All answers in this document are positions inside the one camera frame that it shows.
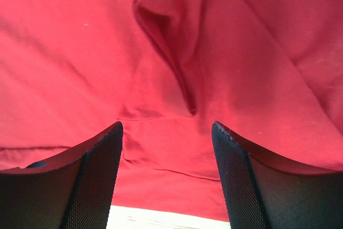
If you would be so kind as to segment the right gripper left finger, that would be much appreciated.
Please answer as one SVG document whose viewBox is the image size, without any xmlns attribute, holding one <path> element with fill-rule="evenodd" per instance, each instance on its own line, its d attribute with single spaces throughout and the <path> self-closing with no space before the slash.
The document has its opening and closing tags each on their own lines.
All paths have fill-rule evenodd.
<svg viewBox="0 0 343 229">
<path fill-rule="evenodd" d="M 123 124 L 25 168 L 1 171 L 1 228 L 106 228 Z"/>
</svg>

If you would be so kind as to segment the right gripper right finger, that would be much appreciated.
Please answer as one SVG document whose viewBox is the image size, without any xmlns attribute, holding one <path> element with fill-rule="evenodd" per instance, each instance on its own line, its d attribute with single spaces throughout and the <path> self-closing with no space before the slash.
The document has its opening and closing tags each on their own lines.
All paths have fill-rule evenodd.
<svg viewBox="0 0 343 229">
<path fill-rule="evenodd" d="M 342 228 L 342 172 L 294 161 L 220 122 L 212 143 L 231 228 Z"/>
</svg>

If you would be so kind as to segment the red t shirt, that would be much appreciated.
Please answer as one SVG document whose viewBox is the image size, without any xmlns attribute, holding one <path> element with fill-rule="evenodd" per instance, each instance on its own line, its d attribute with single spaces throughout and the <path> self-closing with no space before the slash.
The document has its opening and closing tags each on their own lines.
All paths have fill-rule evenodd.
<svg viewBox="0 0 343 229">
<path fill-rule="evenodd" d="M 342 0 L 1 0 L 1 169 L 124 127 L 113 204 L 227 220 L 213 122 L 342 169 Z"/>
</svg>

